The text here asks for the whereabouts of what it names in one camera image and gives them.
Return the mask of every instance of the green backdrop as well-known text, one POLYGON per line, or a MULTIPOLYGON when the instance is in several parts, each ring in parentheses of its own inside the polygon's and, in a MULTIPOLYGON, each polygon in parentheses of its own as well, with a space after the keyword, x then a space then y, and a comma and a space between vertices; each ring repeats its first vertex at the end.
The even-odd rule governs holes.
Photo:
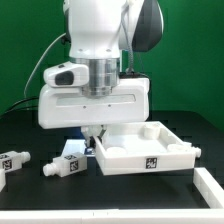
MULTIPOLYGON (((63 0, 0 0, 0 112, 23 98, 23 89, 48 45, 64 32, 63 0)), ((153 83, 153 110, 195 111, 224 130, 224 1, 159 0, 165 30, 149 53, 137 55, 135 70, 153 83)), ((31 84, 39 95, 42 73, 68 60, 60 43, 31 84)), ((127 55, 124 53, 124 68, 127 55)))

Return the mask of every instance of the black table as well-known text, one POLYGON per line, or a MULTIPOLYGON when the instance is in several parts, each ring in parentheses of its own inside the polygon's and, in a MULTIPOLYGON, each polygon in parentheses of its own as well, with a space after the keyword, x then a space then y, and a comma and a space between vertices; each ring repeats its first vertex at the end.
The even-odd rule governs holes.
MULTIPOLYGON (((184 141, 202 149, 196 167, 206 167, 224 187, 224 133, 193 112, 154 111, 184 141)), ((36 111, 17 111, 0 120, 0 153, 29 151, 23 169, 7 173, 0 210, 208 208, 193 185, 193 170, 103 176, 95 158, 88 170, 64 178, 45 177, 42 168, 60 156, 79 128, 44 130, 36 111)))

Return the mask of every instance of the metal cylinder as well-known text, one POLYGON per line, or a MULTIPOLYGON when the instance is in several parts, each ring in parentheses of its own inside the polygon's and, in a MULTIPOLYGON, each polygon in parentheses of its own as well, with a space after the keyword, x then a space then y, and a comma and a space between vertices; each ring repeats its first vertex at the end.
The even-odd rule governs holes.
POLYGON ((116 59, 74 59, 75 64, 89 67, 89 83, 83 87, 83 95, 87 97, 107 96, 112 87, 119 84, 120 60, 116 59))

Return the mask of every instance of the white tray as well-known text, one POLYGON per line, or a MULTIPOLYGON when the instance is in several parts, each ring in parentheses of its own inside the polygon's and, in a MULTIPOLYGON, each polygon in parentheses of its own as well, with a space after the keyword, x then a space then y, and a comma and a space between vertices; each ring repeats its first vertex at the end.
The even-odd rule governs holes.
POLYGON ((104 175, 191 169, 201 155, 160 122, 108 125, 102 142, 94 139, 104 175))

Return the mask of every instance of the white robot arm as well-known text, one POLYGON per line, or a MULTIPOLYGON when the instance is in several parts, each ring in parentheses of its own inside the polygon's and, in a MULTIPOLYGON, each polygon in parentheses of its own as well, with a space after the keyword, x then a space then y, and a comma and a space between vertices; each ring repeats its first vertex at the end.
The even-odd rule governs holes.
POLYGON ((119 78, 120 50, 148 51, 161 39, 163 19, 157 0, 66 0, 64 13, 70 61, 44 72, 40 125, 145 121, 149 80, 119 78))

